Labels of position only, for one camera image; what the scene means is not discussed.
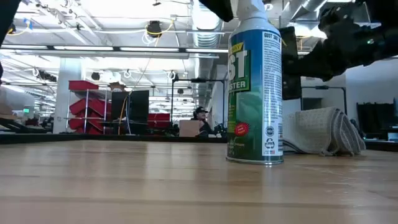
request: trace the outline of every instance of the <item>folded cloth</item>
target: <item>folded cloth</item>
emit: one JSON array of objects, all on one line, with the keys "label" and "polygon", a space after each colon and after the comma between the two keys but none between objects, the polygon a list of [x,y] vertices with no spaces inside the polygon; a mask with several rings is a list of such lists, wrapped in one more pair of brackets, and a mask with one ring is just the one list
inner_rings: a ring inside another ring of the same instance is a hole
[{"label": "folded cloth", "polygon": [[284,116],[283,139],[286,148],[298,153],[353,156],[366,149],[356,128],[338,108],[299,111]]}]

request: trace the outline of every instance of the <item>desk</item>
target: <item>desk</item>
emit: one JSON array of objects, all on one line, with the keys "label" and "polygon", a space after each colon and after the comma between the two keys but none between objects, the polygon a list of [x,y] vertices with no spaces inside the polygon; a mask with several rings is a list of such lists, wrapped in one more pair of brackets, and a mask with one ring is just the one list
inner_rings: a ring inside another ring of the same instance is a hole
[{"label": "desk", "polygon": [[224,144],[2,145],[1,224],[397,223],[398,154],[226,162]]}]

